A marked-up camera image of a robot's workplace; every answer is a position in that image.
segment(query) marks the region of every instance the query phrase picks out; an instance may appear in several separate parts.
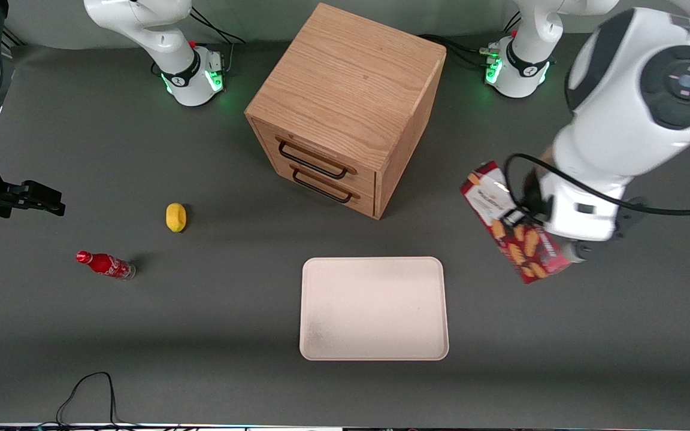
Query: wooden drawer cabinet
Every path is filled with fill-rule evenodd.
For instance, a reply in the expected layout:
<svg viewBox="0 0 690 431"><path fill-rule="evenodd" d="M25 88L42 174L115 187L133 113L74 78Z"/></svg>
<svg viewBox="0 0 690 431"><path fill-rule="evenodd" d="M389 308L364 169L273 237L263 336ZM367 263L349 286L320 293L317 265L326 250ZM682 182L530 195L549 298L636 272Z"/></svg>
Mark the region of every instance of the wooden drawer cabinet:
<svg viewBox="0 0 690 431"><path fill-rule="evenodd" d="M277 174L380 218L444 58L438 44L322 3L244 114Z"/></svg>

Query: green led light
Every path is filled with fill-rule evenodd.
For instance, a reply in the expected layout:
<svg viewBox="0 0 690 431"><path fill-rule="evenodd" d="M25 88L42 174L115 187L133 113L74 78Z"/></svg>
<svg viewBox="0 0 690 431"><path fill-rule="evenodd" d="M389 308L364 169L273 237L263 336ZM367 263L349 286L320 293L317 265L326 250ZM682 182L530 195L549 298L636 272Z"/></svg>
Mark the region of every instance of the green led light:
<svg viewBox="0 0 690 431"><path fill-rule="evenodd" d="M161 80L164 81L164 85L167 86L167 93L170 93L170 95L172 95L172 88L170 88L170 83L167 82L167 79L164 77L164 74L161 74Z"/></svg>
<svg viewBox="0 0 690 431"><path fill-rule="evenodd" d="M547 68L550 68L550 61L547 61L547 63L544 66L544 71L542 72L542 77L539 78L540 84L542 84L542 82L544 82L545 77L547 77Z"/></svg>
<svg viewBox="0 0 690 431"><path fill-rule="evenodd" d="M222 90L222 74L219 72L204 71L204 76L209 81L214 92Z"/></svg>
<svg viewBox="0 0 690 431"><path fill-rule="evenodd" d="M497 82L499 71L502 69L502 60L498 58L493 65L489 66L489 69L490 70L486 74L486 81L488 81L489 84L493 84Z"/></svg>

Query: gray table surface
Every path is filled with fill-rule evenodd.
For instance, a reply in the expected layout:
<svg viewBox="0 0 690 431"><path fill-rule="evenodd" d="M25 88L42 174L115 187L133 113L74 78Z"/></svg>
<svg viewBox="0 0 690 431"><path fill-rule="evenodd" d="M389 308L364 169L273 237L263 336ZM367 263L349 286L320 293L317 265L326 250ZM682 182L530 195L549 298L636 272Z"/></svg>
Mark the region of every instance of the gray table surface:
<svg viewBox="0 0 690 431"><path fill-rule="evenodd" d="M568 123L563 77L584 38L564 37L525 100L450 56L381 221L277 177L247 125L285 44L236 47L227 91L197 108L165 93L139 49L21 52L0 170L59 189L67 210L0 219L0 422L49 420L80 377L105 370L137 422L690 429L690 218L646 218L591 262L525 286L458 191L478 164L539 154ZM635 180L635 195L690 207L690 148ZM165 227L170 202L189 206L183 234ZM74 262L80 249L140 273L94 275ZM299 284L315 256L438 257L448 357L304 360ZM91 380L66 419L107 421L107 403Z"/></svg>

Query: bottle cap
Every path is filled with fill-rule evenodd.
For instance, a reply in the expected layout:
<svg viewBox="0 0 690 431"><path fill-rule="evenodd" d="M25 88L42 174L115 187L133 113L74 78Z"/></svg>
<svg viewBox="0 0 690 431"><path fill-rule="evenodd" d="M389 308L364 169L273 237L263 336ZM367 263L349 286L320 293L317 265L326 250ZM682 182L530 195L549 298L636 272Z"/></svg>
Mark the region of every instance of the bottle cap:
<svg viewBox="0 0 690 431"><path fill-rule="evenodd" d="M87 251L82 250L76 254L76 261L77 262L90 263L91 260L92 260L92 253L89 253Z"/></svg>

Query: wooden cabinet top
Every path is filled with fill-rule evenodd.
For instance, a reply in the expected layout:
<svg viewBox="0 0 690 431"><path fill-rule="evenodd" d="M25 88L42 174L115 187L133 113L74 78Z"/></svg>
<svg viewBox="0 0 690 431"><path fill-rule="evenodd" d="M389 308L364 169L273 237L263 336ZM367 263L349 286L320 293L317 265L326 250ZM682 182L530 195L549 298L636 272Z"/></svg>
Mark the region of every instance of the wooden cabinet top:
<svg viewBox="0 0 690 431"><path fill-rule="evenodd" d="M446 49L320 3L246 109L381 170Z"/></svg>

